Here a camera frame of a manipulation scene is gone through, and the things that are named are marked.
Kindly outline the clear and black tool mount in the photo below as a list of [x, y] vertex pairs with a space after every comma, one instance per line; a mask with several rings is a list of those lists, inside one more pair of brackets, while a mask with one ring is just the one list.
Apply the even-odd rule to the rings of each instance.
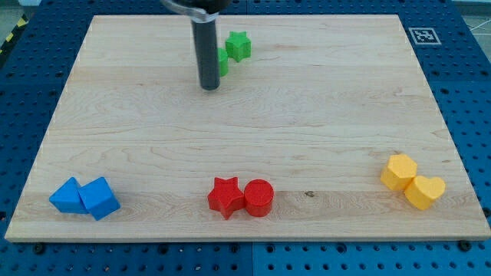
[[168, 10], [188, 16], [192, 21], [213, 21], [231, 0], [160, 0]]

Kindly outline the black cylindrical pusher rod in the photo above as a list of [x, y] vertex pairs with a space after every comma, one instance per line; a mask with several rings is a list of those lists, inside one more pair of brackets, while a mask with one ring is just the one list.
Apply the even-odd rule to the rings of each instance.
[[216, 21], [192, 21], [199, 84], [204, 90], [215, 90], [220, 85]]

